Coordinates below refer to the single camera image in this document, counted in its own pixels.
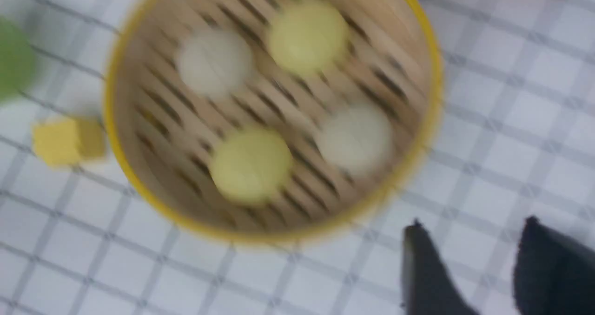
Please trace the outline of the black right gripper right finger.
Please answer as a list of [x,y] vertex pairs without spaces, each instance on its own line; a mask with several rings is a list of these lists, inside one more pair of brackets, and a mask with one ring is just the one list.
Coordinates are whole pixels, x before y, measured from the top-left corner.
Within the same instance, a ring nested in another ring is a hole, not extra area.
[[594,250],[540,222],[526,219],[513,270],[521,315],[593,315]]

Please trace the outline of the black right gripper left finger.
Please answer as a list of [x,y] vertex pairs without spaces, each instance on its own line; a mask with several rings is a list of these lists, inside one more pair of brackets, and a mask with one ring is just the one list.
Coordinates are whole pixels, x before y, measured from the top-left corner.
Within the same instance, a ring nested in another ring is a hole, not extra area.
[[419,220],[403,229],[402,302],[406,315],[476,315],[454,284]]

